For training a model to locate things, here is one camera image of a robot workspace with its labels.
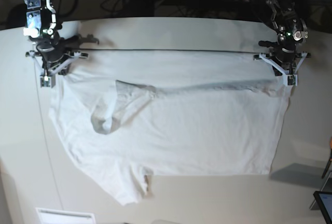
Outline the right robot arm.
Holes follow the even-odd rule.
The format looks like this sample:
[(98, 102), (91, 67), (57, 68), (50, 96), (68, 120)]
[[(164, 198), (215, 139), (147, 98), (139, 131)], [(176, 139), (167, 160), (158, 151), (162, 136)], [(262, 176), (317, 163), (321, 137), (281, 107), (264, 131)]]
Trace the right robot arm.
[(79, 40), (78, 35), (63, 38), (58, 30), (62, 22), (52, 3), (53, 0), (24, 0), (26, 4), (26, 24), (23, 35), (35, 45), (30, 53), (33, 58), (40, 56), (41, 74), (50, 77), (54, 74), (66, 75), (69, 71), (71, 49), (68, 47)]

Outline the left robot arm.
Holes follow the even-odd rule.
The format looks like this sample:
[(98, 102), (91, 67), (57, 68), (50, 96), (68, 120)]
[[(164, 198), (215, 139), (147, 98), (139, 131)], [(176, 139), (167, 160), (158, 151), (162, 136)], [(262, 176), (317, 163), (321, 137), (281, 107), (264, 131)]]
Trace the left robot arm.
[(293, 0), (251, 0), (253, 11), (267, 27), (276, 32), (276, 41), (261, 40), (258, 45), (269, 49), (265, 55), (277, 76), (281, 71), (296, 74), (296, 60), (302, 58), (297, 47), (308, 38), (308, 28), (298, 15)]

